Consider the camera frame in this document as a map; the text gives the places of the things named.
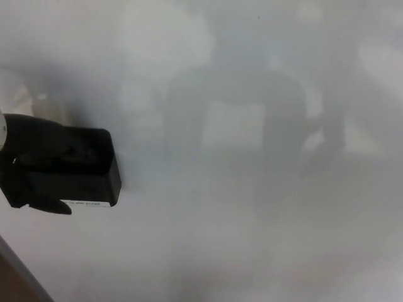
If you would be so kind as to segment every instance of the black plastic object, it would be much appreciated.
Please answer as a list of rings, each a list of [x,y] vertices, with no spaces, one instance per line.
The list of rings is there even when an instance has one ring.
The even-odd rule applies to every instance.
[[[91,150],[93,162],[55,160],[18,168],[35,193],[51,198],[107,202],[116,205],[122,186],[111,136],[103,129],[64,127]]]

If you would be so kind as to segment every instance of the blurry background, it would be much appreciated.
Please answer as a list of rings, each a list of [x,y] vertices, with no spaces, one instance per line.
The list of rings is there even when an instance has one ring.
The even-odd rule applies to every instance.
[[[401,301],[402,39],[393,0],[0,4],[0,66],[108,129],[123,180],[71,217],[4,200],[1,235],[56,301]],[[3,111],[22,81],[0,73]],[[272,169],[300,124],[265,141],[266,117],[324,101],[343,152]]]

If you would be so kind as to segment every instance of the small white label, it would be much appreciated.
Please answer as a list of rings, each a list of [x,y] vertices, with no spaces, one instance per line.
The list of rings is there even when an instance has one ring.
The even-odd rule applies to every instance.
[[[110,208],[111,204],[102,201],[76,201],[76,200],[62,200],[68,206],[100,206],[102,208]]]

